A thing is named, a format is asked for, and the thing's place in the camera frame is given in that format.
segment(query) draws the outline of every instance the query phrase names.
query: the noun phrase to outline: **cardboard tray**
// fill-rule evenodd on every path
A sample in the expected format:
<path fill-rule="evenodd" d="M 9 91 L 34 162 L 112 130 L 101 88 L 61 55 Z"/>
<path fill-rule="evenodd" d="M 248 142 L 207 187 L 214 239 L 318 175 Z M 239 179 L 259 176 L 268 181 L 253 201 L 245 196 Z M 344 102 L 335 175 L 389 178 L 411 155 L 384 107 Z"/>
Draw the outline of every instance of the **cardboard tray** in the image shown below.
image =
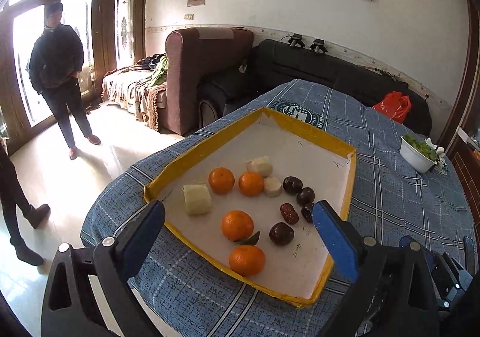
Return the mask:
<path fill-rule="evenodd" d="M 236 180 L 246 171 L 245 162 L 267 155 L 273 164 L 273 176 L 282 181 L 293 175 L 304 187 L 315 191 L 315 201 L 327 200 L 347 218 L 356 168 L 353 146 L 302 121 L 273 111 L 258 109 L 202 141 L 172 161 L 145 187 L 145 200 L 161 200 L 166 209 L 167 228 L 183 243 L 226 274 L 275 298 L 297 307 L 310 306 L 318 299 L 333 261 L 312 224 L 307 223 L 295 197 L 283 192 L 276 198 L 261 194 L 248 198 L 235 184 L 227 195 L 212 197 L 212 211 L 205 215 L 185 214 L 184 184 L 208 184 L 208 175 L 216 167 L 227 167 Z M 299 214 L 292 228 L 294 240 L 284 247 L 274 245 L 270 228 L 284 222 L 280 205 L 289 202 Z M 236 244 L 221 231 L 223 215 L 242 210 L 260 231 L 257 244 L 266 257 L 263 271 L 248 278 L 229 268 L 228 255 Z"/>

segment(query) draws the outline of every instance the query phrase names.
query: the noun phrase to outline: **red plastic bag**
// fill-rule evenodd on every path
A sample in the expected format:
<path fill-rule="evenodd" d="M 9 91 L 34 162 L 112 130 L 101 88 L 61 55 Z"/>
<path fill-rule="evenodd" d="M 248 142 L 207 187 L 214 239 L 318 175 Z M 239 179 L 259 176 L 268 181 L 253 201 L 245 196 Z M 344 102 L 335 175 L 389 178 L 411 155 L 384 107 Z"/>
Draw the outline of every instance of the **red plastic bag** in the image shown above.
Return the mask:
<path fill-rule="evenodd" d="M 388 93 L 382 101 L 374 105 L 373 109 L 402 124 L 412 108 L 410 97 L 402 94 L 402 92 Z"/>

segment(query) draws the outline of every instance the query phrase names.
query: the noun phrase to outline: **plaid tablecloth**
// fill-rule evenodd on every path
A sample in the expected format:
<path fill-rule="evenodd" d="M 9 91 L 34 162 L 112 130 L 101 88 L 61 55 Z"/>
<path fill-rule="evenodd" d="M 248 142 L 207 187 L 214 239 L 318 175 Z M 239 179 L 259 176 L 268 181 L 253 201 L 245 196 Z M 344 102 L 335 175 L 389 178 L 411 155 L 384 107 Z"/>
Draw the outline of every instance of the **plaid tablecloth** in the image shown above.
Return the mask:
<path fill-rule="evenodd" d="M 464 262 L 462 237 L 473 220 L 457 174 L 418 174 L 400 156 L 409 129 L 323 85 L 294 80 L 262 95 L 175 145 L 130 167 L 108 185 L 85 219 L 86 246 L 113 235 L 145 205 L 143 186 L 174 158 L 260 107 L 271 107 L 320 127 L 357 148 L 349 221 L 361 235 L 397 246 L 411 235 L 427 248 Z M 308 309 L 291 305 L 223 274 L 163 229 L 138 276 L 130 279 L 148 306 L 184 336 L 313 336 L 332 314 L 348 281 L 335 269 Z"/>

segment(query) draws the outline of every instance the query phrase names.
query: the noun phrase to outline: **orange fruit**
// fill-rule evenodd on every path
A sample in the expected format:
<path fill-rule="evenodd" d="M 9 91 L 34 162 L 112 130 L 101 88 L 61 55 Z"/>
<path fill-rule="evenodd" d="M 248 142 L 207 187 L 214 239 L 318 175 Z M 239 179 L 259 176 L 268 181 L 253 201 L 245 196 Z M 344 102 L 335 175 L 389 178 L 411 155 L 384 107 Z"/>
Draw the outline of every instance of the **orange fruit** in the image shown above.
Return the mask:
<path fill-rule="evenodd" d="M 238 246 L 230 253 L 229 264 L 230 269 L 240 276 L 256 275 L 265 266 L 265 254 L 256 246 Z"/>
<path fill-rule="evenodd" d="M 242 195 L 259 195 L 263 191 L 263 177 L 257 172 L 244 172 L 238 179 L 238 188 Z"/>
<path fill-rule="evenodd" d="M 243 211 L 230 211 L 223 215 L 222 233 L 230 241 L 247 239 L 254 232 L 254 220 Z"/>
<path fill-rule="evenodd" d="M 225 195 L 235 185 L 235 176 L 227 168 L 213 169 L 208 176 L 208 184 L 214 193 Z"/>

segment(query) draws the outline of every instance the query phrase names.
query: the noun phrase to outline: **person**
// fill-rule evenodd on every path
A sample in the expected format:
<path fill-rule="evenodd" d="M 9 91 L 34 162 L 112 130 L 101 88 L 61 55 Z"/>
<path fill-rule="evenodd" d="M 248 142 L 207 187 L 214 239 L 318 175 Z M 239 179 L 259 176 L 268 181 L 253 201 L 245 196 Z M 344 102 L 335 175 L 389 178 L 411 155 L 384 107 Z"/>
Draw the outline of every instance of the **person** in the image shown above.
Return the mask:
<path fill-rule="evenodd" d="M 58 121 L 63 137 L 70 148 L 70 159 L 77 158 L 68 109 L 75 117 L 83 136 L 94 145 L 100 144 L 93 135 L 82 105 L 78 73 L 83 67 L 82 41 L 71 26 L 60 23 L 63 5 L 55 2 L 46 9 L 46 26 L 33 46 L 30 57 L 30 81 L 42 94 Z"/>
<path fill-rule="evenodd" d="M 17 258 L 30 265 L 39 266 L 43 264 L 43 258 L 25 244 L 17 221 L 17 206 L 23 216 L 30 222 L 33 228 L 37 228 L 50 212 L 48 204 L 34 208 L 25 197 L 22 187 L 18 182 L 15 166 L 8 158 L 8 154 L 0 143 L 0 200 L 3 209 L 5 225 L 10 234 L 10 243 L 15 247 Z"/>

